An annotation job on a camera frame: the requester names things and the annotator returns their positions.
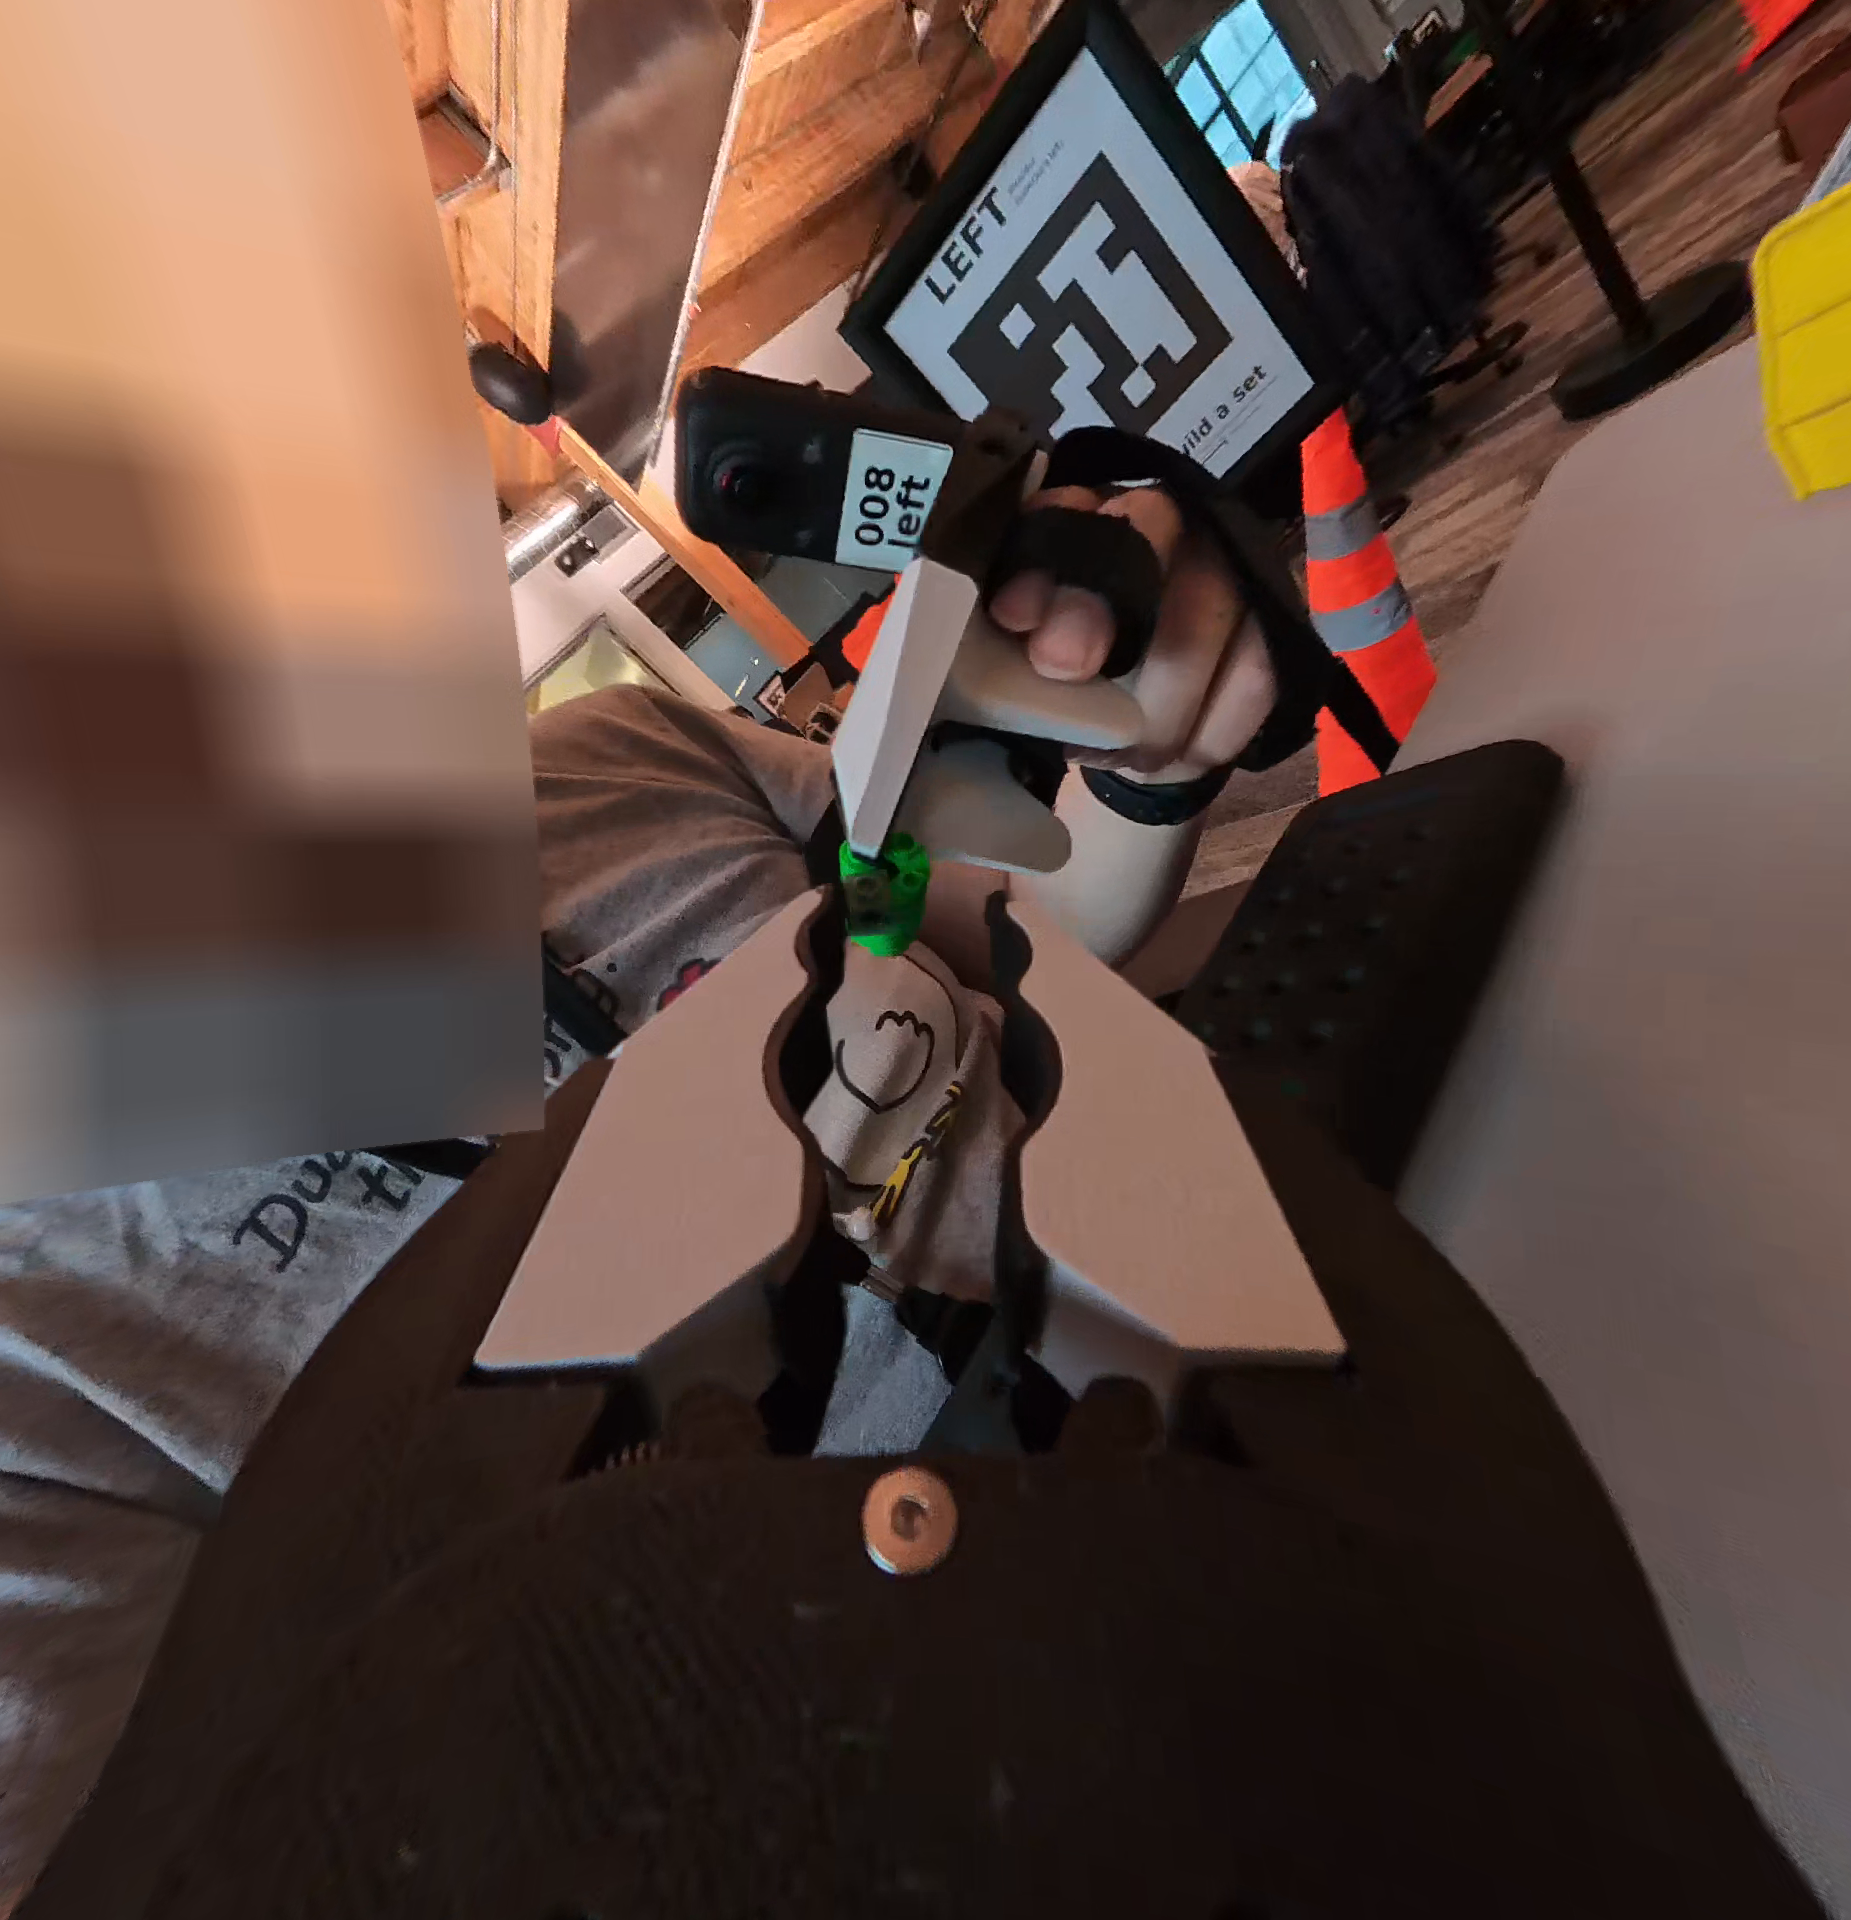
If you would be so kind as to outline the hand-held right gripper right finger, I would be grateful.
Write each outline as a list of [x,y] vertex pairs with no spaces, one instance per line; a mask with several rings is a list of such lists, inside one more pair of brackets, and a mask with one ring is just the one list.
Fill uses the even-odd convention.
[[1018,1153],[1037,1364],[1336,1364],[1343,1334],[1207,1048],[1027,901],[1018,995],[1059,1084]]

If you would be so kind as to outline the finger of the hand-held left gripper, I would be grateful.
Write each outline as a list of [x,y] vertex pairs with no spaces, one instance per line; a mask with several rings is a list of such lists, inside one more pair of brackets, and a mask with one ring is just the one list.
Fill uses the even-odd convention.
[[980,630],[971,575],[935,560],[905,564],[834,737],[841,829],[857,857],[879,857],[894,833],[907,833],[935,861],[985,861],[975,813],[982,777],[936,771],[928,747],[961,682],[961,653]]

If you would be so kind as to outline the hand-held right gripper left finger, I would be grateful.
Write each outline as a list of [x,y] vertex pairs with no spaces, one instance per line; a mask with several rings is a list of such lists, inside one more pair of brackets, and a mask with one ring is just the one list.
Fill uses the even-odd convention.
[[812,995],[804,891],[612,1061],[476,1371],[779,1371],[770,1286],[824,1184],[779,1055]]

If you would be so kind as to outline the green brick assembly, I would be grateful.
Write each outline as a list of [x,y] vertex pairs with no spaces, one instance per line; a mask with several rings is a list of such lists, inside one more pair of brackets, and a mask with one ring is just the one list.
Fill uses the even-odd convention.
[[903,956],[920,937],[935,861],[907,833],[876,852],[841,841],[837,852],[844,937],[873,956]]

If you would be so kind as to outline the person's left forearm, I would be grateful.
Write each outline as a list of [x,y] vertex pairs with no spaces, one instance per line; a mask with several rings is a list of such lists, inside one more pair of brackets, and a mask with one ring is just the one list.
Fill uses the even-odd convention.
[[1056,818],[1070,836],[1066,861],[1027,878],[1024,893],[1037,914],[1115,969],[1176,907],[1206,815],[1184,826],[1135,826],[1095,805],[1072,766],[1056,805]]

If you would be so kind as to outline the person's left hand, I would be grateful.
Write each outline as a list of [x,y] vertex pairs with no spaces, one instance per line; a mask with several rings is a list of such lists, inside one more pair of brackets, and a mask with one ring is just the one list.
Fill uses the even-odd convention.
[[[1152,488],[1047,488],[1030,492],[1027,506],[1129,525],[1163,564],[1152,642],[1132,678],[1145,724],[1129,748],[1105,754],[1105,766],[1135,784],[1181,784],[1240,757],[1275,708],[1278,681],[1225,557]],[[1098,593],[1047,571],[1024,571],[997,587],[988,616],[1024,642],[1033,671],[1056,682],[1098,678],[1115,637]]]

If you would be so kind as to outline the black wristband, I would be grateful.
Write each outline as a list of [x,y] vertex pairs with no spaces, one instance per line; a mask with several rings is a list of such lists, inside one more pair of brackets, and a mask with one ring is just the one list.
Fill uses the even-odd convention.
[[1157,829],[1184,826],[1207,813],[1232,771],[1232,764],[1219,764],[1187,780],[1135,780],[1109,766],[1078,766],[1078,777],[1095,805],[1135,826]]

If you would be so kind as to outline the black round knob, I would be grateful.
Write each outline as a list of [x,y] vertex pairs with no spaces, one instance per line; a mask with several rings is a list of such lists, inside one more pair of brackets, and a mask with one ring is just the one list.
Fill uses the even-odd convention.
[[518,427],[541,427],[556,413],[553,381],[533,356],[498,342],[468,348],[474,391]]

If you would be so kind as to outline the black perforated panel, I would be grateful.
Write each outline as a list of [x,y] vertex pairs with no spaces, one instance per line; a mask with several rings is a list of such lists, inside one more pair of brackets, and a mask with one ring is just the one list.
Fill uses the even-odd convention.
[[1302,806],[1176,1019],[1396,1191],[1563,792],[1553,748],[1506,737]]

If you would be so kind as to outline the orange traffic cone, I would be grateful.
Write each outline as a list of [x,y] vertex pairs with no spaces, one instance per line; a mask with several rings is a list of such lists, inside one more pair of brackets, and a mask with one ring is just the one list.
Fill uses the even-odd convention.
[[1307,600],[1311,623],[1405,741],[1439,682],[1402,584],[1343,408],[1300,447]]

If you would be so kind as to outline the yellow plastic bin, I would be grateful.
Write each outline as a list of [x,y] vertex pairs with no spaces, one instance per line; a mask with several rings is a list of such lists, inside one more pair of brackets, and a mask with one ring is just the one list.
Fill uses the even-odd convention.
[[1851,485],[1851,185],[1752,254],[1765,438],[1798,499]]

